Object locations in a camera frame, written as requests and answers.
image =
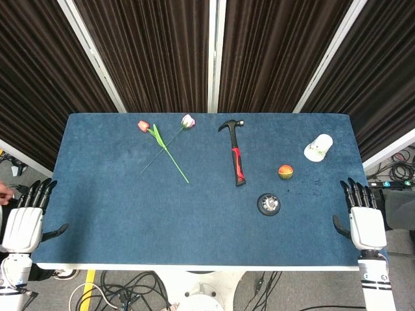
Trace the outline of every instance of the metal puck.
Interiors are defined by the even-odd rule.
[[[274,216],[281,208],[281,202],[272,193],[265,193],[257,200],[258,210],[265,216]]]

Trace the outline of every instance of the white cup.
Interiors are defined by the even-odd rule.
[[[333,139],[327,134],[321,134],[305,147],[304,155],[310,161],[320,162],[332,145]]]

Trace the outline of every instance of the ball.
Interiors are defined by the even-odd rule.
[[[294,174],[294,169],[287,164],[281,165],[278,169],[278,175],[282,179],[289,179],[291,178],[293,174]]]

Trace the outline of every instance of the brown curtain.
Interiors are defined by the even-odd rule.
[[[219,112],[292,112],[350,0],[227,0]]]
[[[415,5],[369,0],[302,112],[347,113],[362,159],[415,128]]]
[[[129,112],[204,112],[209,0],[75,0]]]
[[[70,113],[114,111],[56,1],[0,1],[0,139],[52,170]]]

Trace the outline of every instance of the robotic hand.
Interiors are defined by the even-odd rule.
[[[24,309],[22,306],[23,295],[28,295],[31,299],[37,296],[37,293],[25,288],[32,267],[30,254],[39,246],[40,242],[61,235],[69,226],[64,224],[56,231],[42,234],[43,216],[46,212],[49,196],[55,186],[56,181],[51,181],[50,178],[42,183],[38,180],[18,201],[14,200],[14,203],[17,202],[16,208],[12,208],[10,211],[3,243],[0,245],[0,251],[9,253],[0,266],[0,305],[2,309],[5,307],[5,310],[20,311],[22,308]]]
[[[388,276],[388,261],[380,254],[386,246],[382,213],[369,189],[348,178],[349,185],[341,181],[348,205],[350,231],[333,215],[333,224],[341,235],[351,239],[361,251],[358,258],[362,289],[367,311],[395,311],[394,296]]]

